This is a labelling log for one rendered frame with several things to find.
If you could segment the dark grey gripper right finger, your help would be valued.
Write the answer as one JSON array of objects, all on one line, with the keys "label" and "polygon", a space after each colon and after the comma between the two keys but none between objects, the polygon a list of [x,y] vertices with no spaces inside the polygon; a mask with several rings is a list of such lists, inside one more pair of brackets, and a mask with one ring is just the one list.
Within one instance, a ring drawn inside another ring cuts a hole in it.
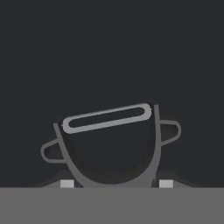
[{"label": "dark grey gripper right finger", "polygon": [[193,184],[179,177],[174,171],[158,171],[152,180],[154,188],[187,188]]}]

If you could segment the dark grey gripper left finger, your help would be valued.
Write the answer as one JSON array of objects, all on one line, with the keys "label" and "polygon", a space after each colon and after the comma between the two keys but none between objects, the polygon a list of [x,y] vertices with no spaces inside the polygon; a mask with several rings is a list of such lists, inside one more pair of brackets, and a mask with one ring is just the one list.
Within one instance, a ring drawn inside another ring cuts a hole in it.
[{"label": "dark grey gripper left finger", "polygon": [[74,188],[75,180],[70,171],[60,171],[55,176],[42,183],[41,186],[48,188]]}]

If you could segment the grey Y-shaped vegetable peeler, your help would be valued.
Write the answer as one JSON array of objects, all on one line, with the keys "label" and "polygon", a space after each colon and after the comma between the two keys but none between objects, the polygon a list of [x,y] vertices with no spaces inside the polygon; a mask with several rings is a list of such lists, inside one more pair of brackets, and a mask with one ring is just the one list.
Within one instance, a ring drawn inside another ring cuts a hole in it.
[{"label": "grey Y-shaped vegetable peeler", "polygon": [[148,103],[65,116],[53,129],[42,158],[66,165],[84,188],[151,187],[161,148],[181,135],[178,122],[162,120]]}]

